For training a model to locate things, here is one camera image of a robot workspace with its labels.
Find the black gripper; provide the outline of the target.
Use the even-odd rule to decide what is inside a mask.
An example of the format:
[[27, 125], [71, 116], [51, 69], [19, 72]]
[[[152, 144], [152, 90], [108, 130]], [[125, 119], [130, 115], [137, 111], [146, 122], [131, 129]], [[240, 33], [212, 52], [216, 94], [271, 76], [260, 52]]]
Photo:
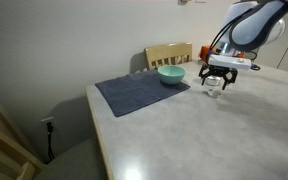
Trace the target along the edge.
[[209, 76], [223, 77], [224, 84], [222, 85], [222, 90], [225, 90], [226, 86], [235, 83], [238, 71], [234, 68], [214, 66], [214, 65], [203, 65], [200, 69], [198, 76], [201, 78], [204, 85], [205, 79]]

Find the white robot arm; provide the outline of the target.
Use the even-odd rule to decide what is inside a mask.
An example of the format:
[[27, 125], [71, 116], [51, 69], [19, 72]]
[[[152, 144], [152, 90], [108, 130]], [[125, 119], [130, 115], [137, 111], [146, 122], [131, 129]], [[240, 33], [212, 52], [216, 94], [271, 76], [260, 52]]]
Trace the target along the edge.
[[238, 70], [250, 70], [250, 59], [234, 55], [215, 53], [218, 42], [227, 43], [234, 50], [250, 52], [277, 40], [285, 30], [283, 17], [288, 13], [288, 0], [267, 0], [236, 2], [225, 17], [221, 30], [217, 33], [206, 51], [206, 62], [202, 65], [199, 77], [202, 82], [210, 76], [224, 79], [222, 89], [234, 83]]

